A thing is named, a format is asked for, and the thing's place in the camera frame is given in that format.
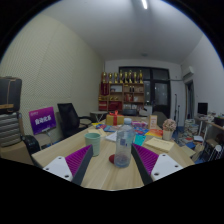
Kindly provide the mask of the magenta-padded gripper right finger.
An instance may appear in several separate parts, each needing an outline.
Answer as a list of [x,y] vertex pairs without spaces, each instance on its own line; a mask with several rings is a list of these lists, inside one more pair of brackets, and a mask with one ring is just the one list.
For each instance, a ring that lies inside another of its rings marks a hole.
[[132,144],[131,153],[144,185],[182,169],[182,166],[166,153],[158,155],[137,144]]

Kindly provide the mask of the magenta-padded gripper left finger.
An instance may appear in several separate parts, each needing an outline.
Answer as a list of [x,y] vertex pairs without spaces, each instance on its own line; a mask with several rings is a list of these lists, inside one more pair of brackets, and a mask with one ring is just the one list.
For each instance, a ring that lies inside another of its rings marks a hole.
[[81,185],[92,156],[93,146],[88,145],[67,157],[56,157],[44,167],[44,170],[76,185]]

